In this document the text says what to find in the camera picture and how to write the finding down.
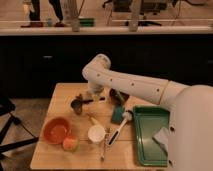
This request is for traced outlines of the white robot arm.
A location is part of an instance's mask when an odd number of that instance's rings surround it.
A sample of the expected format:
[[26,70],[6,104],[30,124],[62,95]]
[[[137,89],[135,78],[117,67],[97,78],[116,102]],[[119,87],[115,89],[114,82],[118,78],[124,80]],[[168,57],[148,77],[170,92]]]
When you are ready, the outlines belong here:
[[104,54],[82,70],[89,91],[102,86],[144,99],[170,112],[168,171],[213,171],[213,87],[115,72]]

